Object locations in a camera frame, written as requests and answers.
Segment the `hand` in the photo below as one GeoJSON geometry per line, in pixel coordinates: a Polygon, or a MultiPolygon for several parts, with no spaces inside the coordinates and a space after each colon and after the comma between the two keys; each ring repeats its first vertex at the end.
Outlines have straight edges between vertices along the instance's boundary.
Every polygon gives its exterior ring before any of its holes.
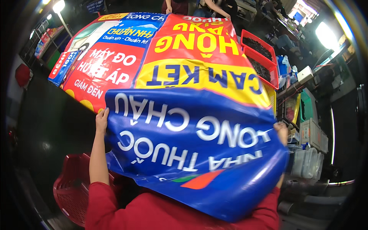
{"type": "Polygon", "coordinates": [[[284,173],[280,176],[280,180],[277,182],[276,187],[281,188],[282,181],[284,180],[284,176],[285,176],[284,173]]]}
{"type": "Polygon", "coordinates": [[[106,133],[107,128],[107,116],[109,115],[109,108],[102,110],[96,115],[96,132],[106,133]]]}
{"type": "Polygon", "coordinates": [[[227,19],[229,19],[229,20],[231,20],[231,17],[230,17],[230,14],[225,14],[225,15],[223,15],[225,18],[227,18],[227,19]]]}
{"type": "Polygon", "coordinates": [[[286,124],[283,122],[278,122],[273,124],[273,127],[277,131],[277,135],[279,136],[279,139],[281,143],[286,146],[287,145],[287,136],[289,134],[289,130],[286,127],[286,124]]]}
{"type": "Polygon", "coordinates": [[[173,12],[173,8],[171,8],[171,6],[168,6],[166,9],[166,14],[172,13],[172,12],[173,12]]]}

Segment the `yellow plastic basket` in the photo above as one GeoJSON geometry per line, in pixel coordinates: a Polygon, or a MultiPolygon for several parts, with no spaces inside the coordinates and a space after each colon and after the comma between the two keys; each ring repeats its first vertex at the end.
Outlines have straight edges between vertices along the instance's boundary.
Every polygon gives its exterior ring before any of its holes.
{"type": "Polygon", "coordinates": [[[270,98],[273,115],[276,117],[276,91],[270,86],[262,83],[263,88],[266,90],[268,97],[270,98]]]}

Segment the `banner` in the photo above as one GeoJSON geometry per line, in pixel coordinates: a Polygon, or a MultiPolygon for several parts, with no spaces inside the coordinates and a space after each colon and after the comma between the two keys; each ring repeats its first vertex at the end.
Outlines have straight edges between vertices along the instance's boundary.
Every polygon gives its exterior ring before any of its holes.
{"type": "Polygon", "coordinates": [[[73,52],[62,52],[54,68],[51,70],[48,80],[54,83],[56,86],[60,86],[60,84],[65,80],[67,74],[69,73],[70,67],[80,52],[80,50],[73,52]]]}
{"type": "Polygon", "coordinates": [[[35,57],[37,59],[40,59],[42,53],[45,50],[45,47],[47,47],[48,43],[51,42],[50,37],[51,38],[55,37],[57,34],[59,34],[63,30],[64,30],[64,26],[59,26],[58,28],[47,28],[46,31],[49,35],[47,35],[46,32],[45,32],[41,36],[40,41],[37,43],[37,47],[36,47],[36,50],[35,50],[35,57]]]}
{"type": "Polygon", "coordinates": [[[69,42],[78,50],[60,87],[110,108],[110,170],[228,222],[276,185],[289,156],[230,20],[104,15],[69,42]]]}
{"type": "Polygon", "coordinates": [[[94,2],[89,3],[86,7],[88,12],[90,13],[97,13],[100,10],[103,10],[105,5],[104,5],[104,1],[105,0],[97,0],[94,2]]]}
{"type": "Polygon", "coordinates": [[[218,219],[244,218],[287,166],[269,110],[183,87],[111,89],[106,105],[108,168],[218,219]]]}

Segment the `blue banner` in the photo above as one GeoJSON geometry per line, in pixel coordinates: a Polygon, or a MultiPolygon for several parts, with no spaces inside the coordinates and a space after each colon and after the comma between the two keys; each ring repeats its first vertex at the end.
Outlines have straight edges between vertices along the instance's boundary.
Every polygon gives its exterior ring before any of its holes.
{"type": "Polygon", "coordinates": [[[207,90],[111,89],[110,170],[235,222],[273,189],[289,155],[272,111],[207,90]]]}
{"type": "Polygon", "coordinates": [[[149,41],[164,23],[165,18],[166,14],[130,13],[103,34],[97,42],[148,47],[149,41]]]}
{"type": "Polygon", "coordinates": [[[90,13],[97,13],[100,10],[103,10],[105,5],[104,5],[104,1],[105,0],[97,0],[94,2],[89,3],[86,7],[88,12],[90,13]]]}
{"type": "Polygon", "coordinates": [[[60,86],[60,84],[65,80],[70,67],[76,60],[76,57],[81,53],[81,50],[72,51],[72,52],[62,52],[57,63],[52,69],[48,80],[51,81],[56,86],[60,86]]]}

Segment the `red shirt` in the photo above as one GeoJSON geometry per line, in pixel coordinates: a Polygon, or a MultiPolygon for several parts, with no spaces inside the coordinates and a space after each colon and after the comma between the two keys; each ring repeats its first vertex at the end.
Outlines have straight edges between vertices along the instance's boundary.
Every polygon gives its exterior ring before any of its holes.
{"type": "Polygon", "coordinates": [[[148,192],[137,196],[125,209],[117,209],[116,197],[110,186],[94,182],[89,186],[85,229],[278,229],[276,208],[279,194],[280,189],[275,187],[250,216],[236,223],[228,223],[173,199],[148,192]]]}

